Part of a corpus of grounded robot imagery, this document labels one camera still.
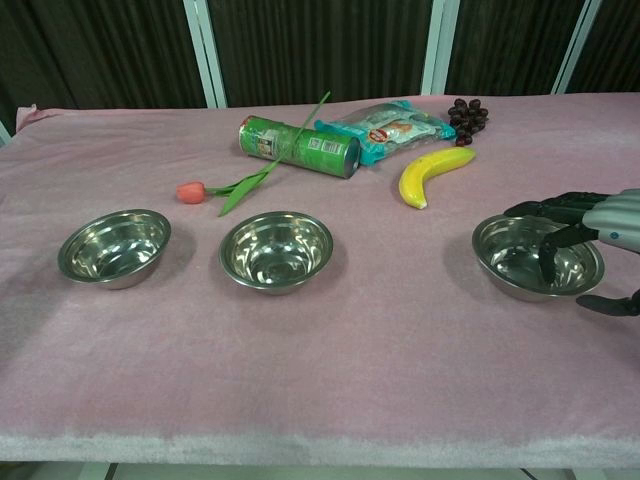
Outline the right robot hand black silver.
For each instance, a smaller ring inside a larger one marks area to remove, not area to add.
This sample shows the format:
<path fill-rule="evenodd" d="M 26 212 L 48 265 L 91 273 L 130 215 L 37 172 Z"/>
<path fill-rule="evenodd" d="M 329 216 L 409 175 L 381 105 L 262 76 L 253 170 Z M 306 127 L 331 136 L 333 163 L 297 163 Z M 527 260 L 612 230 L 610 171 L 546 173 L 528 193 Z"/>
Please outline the right robot hand black silver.
<path fill-rule="evenodd" d="M 525 201 L 504 211 L 507 217 L 541 217 L 563 227 L 543 237 L 539 267 L 544 281 L 555 278 L 559 249 L 598 240 L 626 251 L 639 252 L 639 191 L 617 194 L 567 192 L 541 201 Z"/>

